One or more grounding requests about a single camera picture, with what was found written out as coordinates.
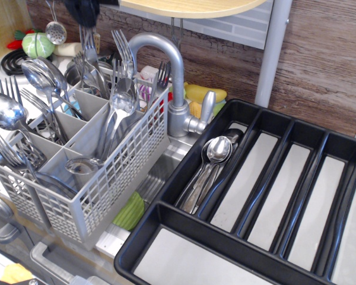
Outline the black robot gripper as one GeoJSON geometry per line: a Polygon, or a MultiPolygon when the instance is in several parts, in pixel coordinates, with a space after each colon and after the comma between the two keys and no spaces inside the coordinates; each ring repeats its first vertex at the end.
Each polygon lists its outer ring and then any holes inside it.
{"type": "Polygon", "coordinates": [[[120,0],[64,0],[67,10],[82,26],[94,27],[100,13],[100,4],[120,6],[120,0]]]}

